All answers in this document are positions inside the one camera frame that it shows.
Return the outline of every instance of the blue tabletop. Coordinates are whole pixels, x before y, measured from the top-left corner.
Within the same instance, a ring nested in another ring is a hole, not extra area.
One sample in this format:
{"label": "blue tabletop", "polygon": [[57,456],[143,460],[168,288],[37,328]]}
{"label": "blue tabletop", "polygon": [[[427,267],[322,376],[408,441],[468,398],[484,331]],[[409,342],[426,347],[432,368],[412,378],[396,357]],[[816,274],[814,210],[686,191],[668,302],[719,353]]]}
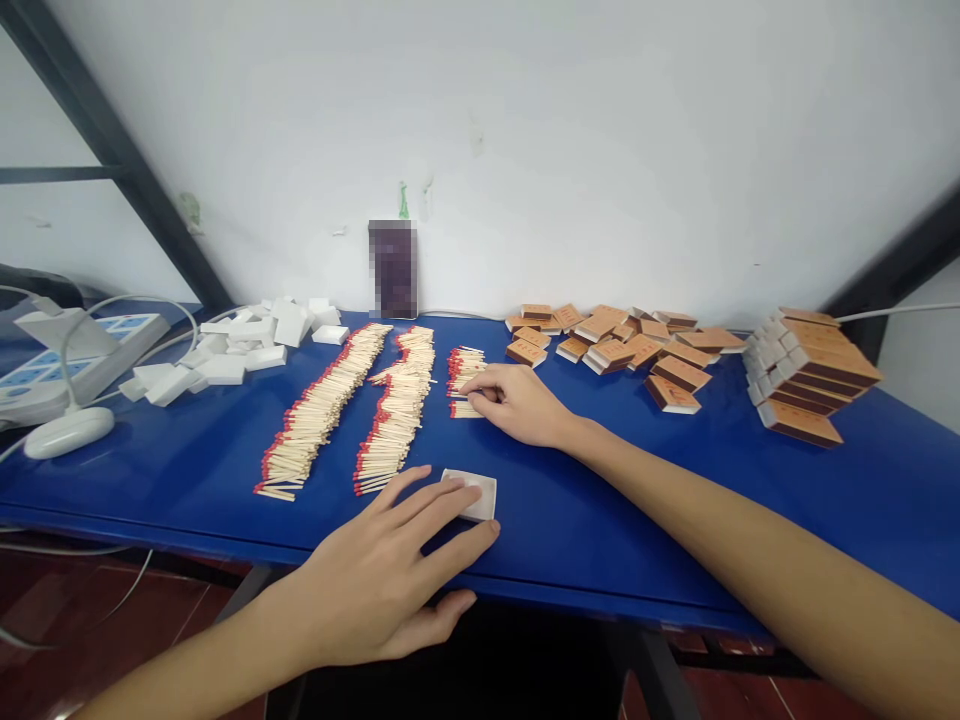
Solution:
{"label": "blue tabletop", "polygon": [[[356,329],[367,320],[345,313]],[[759,624],[639,510],[563,454],[511,440],[485,420],[453,420],[446,359],[459,344],[503,359],[503,323],[422,318],[436,329],[439,380],[409,464],[498,479],[496,545],[457,583],[519,601],[676,625],[756,632]],[[396,323],[395,333],[410,323]],[[104,440],[54,460],[21,453],[0,465],[0,520],[93,537],[300,563],[372,496],[353,494],[359,444],[383,390],[365,385],[345,408],[295,503],[254,495],[260,460],[283,412],[340,348],[309,341],[285,367],[210,388],[167,408],[122,398]],[[398,357],[388,342],[374,371]],[[553,352],[538,375],[576,413],[632,443],[785,515],[960,618],[960,437],[880,390],[835,422],[846,444],[821,450],[765,430],[728,356],[695,416],[661,413],[645,372],[599,377]],[[445,532],[460,529],[454,524]]]}

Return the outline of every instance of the hand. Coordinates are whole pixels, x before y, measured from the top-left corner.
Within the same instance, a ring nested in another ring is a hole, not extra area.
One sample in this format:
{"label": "hand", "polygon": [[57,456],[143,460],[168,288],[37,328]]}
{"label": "hand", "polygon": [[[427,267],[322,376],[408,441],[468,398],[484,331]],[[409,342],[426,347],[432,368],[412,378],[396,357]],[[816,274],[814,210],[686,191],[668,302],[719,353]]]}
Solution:
{"label": "hand", "polygon": [[560,448],[577,421],[526,365],[487,365],[460,392],[474,410],[527,445]]}
{"label": "hand", "polygon": [[480,488],[447,479],[393,507],[430,466],[397,475],[357,517],[343,525],[302,567],[257,599],[290,625],[299,671],[401,658],[445,642],[477,596],[449,593],[436,609],[424,603],[472,565],[497,539],[496,520],[480,523],[427,557],[420,548],[480,499]]}

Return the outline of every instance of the fingernail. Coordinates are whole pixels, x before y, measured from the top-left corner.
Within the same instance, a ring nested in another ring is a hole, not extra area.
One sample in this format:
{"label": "fingernail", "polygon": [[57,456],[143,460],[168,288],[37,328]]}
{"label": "fingernail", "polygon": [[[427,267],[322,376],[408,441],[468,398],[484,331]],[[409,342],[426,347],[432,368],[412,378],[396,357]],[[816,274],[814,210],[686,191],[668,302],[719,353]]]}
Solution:
{"label": "fingernail", "polygon": [[472,608],[472,607],[473,607],[473,604],[474,604],[476,601],[477,601],[477,596],[476,596],[476,595],[474,595],[472,598],[470,598],[469,600],[467,600],[467,601],[463,604],[463,607],[460,608],[460,614],[463,615],[467,610],[469,610],[470,608]]}

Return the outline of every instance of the pile of matchsticks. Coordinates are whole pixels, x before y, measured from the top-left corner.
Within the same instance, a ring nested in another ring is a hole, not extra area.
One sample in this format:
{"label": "pile of matchsticks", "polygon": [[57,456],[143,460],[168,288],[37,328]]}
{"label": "pile of matchsticks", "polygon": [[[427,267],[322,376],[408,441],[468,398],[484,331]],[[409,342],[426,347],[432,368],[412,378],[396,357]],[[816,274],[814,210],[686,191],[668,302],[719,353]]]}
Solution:
{"label": "pile of matchsticks", "polygon": [[[486,366],[487,364],[483,361],[483,350],[470,348],[466,345],[454,348],[450,353],[450,359],[447,360],[447,368],[450,371],[450,380],[447,381],[447,397],[466,401],[466,395],[460,393],[460,388],[482,373]],[[483,415],[474,410],[473,405],[469,402],[454,400],[450,403],[450,417],[474,418],[483,417]]]}
{"label": "pile of matchsticks", "polygon": [[379,492],[400,472],[410,451],[423,415],[423,402],[430,392],[433,371],[433,330],[414,325],[397,337],[400,359],[370,378],[387,391],[377,403],[373,429],[360,444],[357,471],[353,474],[356,494]]}
{"label": "pile of matchsticks", "polygon": [[284,413],[283,431],[263,456],[263,481],[253,490],[257,495],[287,502],[296,499],[319,447],[330,442],[340,411],[363,384],[391,330],[393,325],[370,323],[353,333],[340,356]]}

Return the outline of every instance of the finger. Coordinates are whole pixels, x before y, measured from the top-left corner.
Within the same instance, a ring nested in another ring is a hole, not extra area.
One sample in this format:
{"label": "finger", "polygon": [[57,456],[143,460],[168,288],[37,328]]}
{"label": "finger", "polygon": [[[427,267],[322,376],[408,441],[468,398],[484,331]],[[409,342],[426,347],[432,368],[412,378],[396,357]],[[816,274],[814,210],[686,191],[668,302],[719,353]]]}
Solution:
{"label": "finger", "polygon": [[495,388],[499,386],[503,375],[503,365],[487,365],[486,369],[472,380],[467,380],[460,388],[461,395],[467,395],[481,388]]}
{"label": "finger", "polygon": [[457,622],[476,601],[472,590],[454,590],[437,603],[436,608],[417,611],[384,644],[383,659],[396,660],[421,648],[446,642]]}
{"label": "finger", "polygon": [[390,516],[393,526],[400,527],[416,517],[421,510],[429,507],[430,504],[441,495],[459,490],[463,487],[463,484],[463,478],[451,477],[446,480],[441,480],[438,483],[433,483],[433,485],[427,485],[388,511],[387,514]]}
{"label": "finger", "polygon": [[470,393],[467,401],[473,406],[473,409],[483,415],[487,420],[499,425],[507,419],[509,410],[502,404],[493,402],[483,393]]}
{"label": "finger", "polygon": [[500,523],[496,520],[482,522],[434,550],[417,564],[414,572],[423,573],[423,581],[428,587],[442,587],[473,565],[498,537]]}
{"label": "finger", "polygon": [[367,508],[372,513],[381,513],[389,510],[400,497],[400,493],[406,490],[417,480],[423,480],[430,475],[433,468],[430,465],[421,465],[420,467],[404,470],[402,473],[387,483],[387,486],[377,496],[377,499],[370,503]]}
{"label": "finger", "polygon": [[479,500],[480,495],[481,490],[476,485],[441,495],[398,532],[402,534],[404,541],[419,550],[440,528]]}

